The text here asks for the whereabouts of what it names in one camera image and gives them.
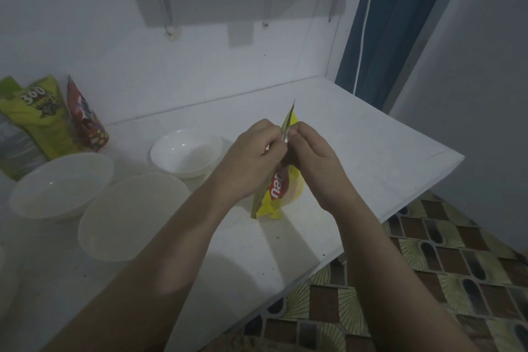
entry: person's right arm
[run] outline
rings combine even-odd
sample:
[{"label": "person's right arm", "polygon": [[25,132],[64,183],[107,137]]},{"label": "person's right arm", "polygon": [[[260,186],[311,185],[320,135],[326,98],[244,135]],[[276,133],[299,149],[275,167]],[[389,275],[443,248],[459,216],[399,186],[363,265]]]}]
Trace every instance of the person's right arm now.
[{"label": "person's right arm", "polygon": [[300,122],[289,147],[313,195],[335,218],[376,348],[478,352],[395,248],[328,142]]}]

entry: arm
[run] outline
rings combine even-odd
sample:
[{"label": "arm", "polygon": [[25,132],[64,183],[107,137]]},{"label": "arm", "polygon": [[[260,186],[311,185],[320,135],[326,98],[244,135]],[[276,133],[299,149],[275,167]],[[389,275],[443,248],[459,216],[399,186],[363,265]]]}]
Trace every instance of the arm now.
[{"label": "arm", "polygon": [[301,122],[292,127],[289,145],[313,195],[335,218],[376,347],[477,352],[394,247],[326,140]]},{"label": "arm", "polygon": [[241,134],[140,254],[43,351],[133,352],[163,347],[216,228],[284,157],[287,147],[280,129],[262,120]]}]

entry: patterned floor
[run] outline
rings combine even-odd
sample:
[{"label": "patterned floor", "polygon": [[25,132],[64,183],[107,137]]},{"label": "patterned floor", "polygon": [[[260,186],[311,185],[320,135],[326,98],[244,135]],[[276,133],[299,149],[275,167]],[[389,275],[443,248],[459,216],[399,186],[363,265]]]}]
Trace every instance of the patterned floor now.
[{"label": "patterned floor", "polygon": [[[430,192],[384,227],[482,351],[528,352],[528,262]],[[374,351],[346,263],[336,259],[229,333],[332,352]]]}]

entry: red logo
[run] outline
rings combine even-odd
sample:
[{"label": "red logo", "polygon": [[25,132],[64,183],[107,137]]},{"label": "red logo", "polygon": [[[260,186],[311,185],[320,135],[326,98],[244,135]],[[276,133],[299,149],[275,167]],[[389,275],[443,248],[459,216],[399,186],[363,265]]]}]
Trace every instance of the red logo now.
[{"label": "red logo", "polygon": [[271,184],[269,185],[269,194],[271,200],[282,199],[288,192],[290,185],[290,173],[288,167],[281,167],[275,173]]}]

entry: tabletop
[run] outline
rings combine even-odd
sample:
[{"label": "tabletop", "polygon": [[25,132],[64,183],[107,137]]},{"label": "tabletop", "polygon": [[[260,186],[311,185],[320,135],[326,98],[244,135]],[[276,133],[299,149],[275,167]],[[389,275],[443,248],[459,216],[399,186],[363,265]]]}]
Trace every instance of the tabletop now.
[{"label": "tabletop", "polygon": [[[116,182],[155,171],[148,151],[168,132],[202,128],[220,135],[226,150],[262,118],[280,125],[294,99],[298,119],[328,140],[380,222],[463,159],[321,77],[109,125],[110,142],[102,153],[115,163]],[[186,183],[192,190],[201,181]],[[10,186],[0,187],[3,210],[9,191]],[[283,208],[280,220],[253,220],[250,210],[251,199],[243,200],[215,232],[167,351],[199,349],[343,251],[333,218],[319,208],[308,187]],[[92,259],[80,249],[78,221],[2,217],[0,242],[20,265],[21,286],[0,325],[1,349],[39,349],[123,267]]]}]

